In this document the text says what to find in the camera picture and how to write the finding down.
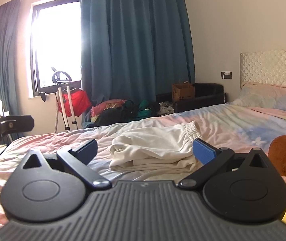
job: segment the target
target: headboard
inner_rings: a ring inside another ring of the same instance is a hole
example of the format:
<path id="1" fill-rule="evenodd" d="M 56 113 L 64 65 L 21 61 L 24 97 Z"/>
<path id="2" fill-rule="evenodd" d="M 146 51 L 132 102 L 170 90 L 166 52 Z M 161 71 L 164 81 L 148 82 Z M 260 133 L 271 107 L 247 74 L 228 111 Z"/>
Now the headboard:
<path id="1" fill-rule="evenodd" d="M 240 81 L 286 86 L 286 50 L 241 53 Z"/>

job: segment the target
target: curtain fold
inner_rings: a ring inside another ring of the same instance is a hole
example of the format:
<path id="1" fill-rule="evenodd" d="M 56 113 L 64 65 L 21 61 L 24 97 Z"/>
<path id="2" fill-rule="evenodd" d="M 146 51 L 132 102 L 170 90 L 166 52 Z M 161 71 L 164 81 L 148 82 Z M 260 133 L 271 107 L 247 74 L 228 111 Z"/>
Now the curtain fold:
<path id="1" fill-rule="evenodd" d="M 94 105 L 155 100 L 194 82 L 184 0 L 80 0 L 82 88 Z"/>
<path id="2" fill-rule="evenodd" d="M 15 47 L 20 0 L 0 6 L 0 100 L 10 115 L 18 115 L 15 86 Z M 16 139 L 21 134 L 12 134 Z"/>

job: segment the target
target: bedspread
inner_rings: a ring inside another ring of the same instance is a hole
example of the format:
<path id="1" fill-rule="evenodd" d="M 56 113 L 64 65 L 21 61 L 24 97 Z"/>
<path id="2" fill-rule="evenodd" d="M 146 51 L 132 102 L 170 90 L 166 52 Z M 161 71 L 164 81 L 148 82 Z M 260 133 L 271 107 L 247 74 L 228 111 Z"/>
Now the bedspread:
<path id="1" fill-rule="evenodd" d="M 62 146 L 77 146 L 94 138 L 98 143 L 98 154 L 89 167 L 112 180 L 174 180 L 180 181 L 186 173 L 167 169 L 151 171 L 114 171 L 109 168 L 111 155 L 108 147 L 112 139 L 129 129 L 142 127 L 169 127 L 195 121 L 202 139 L 215 147 L 229 147 L 235 152 L 247 153 L 260 147 L 268 153 L 271 141 L 286 134 L 286 112 L 274 109 L 244 108 L 232 105 L 215 105 L 168 116 L 153 117 L 130 123 L 113 124 L 106 127 L 80 129 L 71 132 L 24 137 L 16 140 L 0 156 L 0 191 L 10 174 L 31 148 L 43 154 L 55 153 Z M 0 227 L 7 219 L 0 205 Z"/>

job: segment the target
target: gray ribbed panel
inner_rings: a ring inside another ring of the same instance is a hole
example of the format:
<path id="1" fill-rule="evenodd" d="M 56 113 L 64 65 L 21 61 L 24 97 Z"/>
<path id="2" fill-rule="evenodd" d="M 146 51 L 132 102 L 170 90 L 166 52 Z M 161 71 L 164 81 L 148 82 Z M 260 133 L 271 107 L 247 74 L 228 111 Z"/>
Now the gray ribbed panel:
<path id="1" fill-rule="evenodd" d="M 37 226 L 11 221 L 0 230 L 0 240 L 284 241 L 286 226 L 225 221 L 208 211 L 199 194 L 169 181 L 119 181 L 111 190 L 92 193 L 67 219 Z"/>

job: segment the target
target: black leather sofa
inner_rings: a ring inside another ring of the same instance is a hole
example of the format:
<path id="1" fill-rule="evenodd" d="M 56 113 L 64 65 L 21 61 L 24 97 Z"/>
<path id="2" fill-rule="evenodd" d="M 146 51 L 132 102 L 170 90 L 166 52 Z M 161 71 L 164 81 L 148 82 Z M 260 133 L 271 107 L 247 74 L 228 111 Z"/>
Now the black leather sofa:
<path id="1" fill-rule="evenodd" d="M 195 98 L 174 103 L 174 112 L 184 112 L 217 104 L 224 104 L 224 87 L 216 83 L 195 83 Z M 172 101 L 172 93 L 156 95 L 156 101 Z"/>

